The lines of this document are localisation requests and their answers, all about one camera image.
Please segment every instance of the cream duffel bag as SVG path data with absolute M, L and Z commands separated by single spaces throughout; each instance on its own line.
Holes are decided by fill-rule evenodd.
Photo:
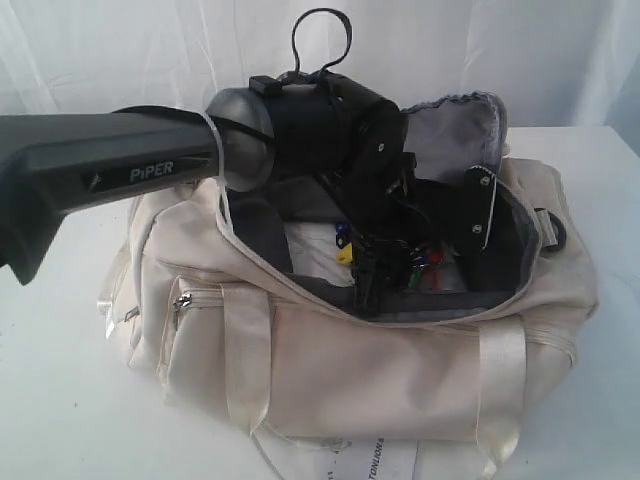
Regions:
M 491 477 L 523 412 L 576 361 L 595 271 L 558 172 L 500 161 L 495 97 L 408 112 L 419 177 L 500 166 L 478 259 L 449 253 L 438 290 L 389 294 L 378 316 L 360 319 L 335 260 L 340 212 L 309 179 L 248 194 L 207 179 L 148 194 L 134 202 L 100 301 L 131 368 L 248 435 L 473 441 Z

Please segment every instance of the yellow tag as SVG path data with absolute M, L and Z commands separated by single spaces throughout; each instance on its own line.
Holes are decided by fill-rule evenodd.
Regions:
M 353 262 L 353 247 L 351 243 L 347 243 L 347 245 L 338 252 L 336 260 L 342 265 L 348 265 Z

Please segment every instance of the zipper pull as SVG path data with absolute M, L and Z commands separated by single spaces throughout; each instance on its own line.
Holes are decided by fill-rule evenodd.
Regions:
M 178 330 L 179 320 L 180 320 L 180 310 L 183 307 L 186 307 L 193 302 L 193 295 L 190 293 L 183 293 L 173 302 L 173 326 L 176 330 Z

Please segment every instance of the white table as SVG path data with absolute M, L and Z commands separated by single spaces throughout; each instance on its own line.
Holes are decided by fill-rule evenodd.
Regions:
M 519 128 L 508 140 L 512 156 L 563 173 L 601 308 L 579 337 L 580 362 L 530 412 L 499 478 L 637 478 L 640 159 L 607 127 Z M 241 433 L 166 406 L 104 341 L 95 299 L 126 207 L 65 220 L 29 286 L 0 270 L 0 479 L 273 478 Z

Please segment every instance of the white backdrop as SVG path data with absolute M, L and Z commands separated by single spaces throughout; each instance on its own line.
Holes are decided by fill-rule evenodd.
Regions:
M 0 0 L 0 113 L 202 108 L 290 69 L 315 6 L 354 24 L 338 70 L 403 106 L 488 90 L 512 126 L 611 124 L 640 152 L 637 0 Z M 328 16 L 299 39 L 307 71 L 344 45 Z

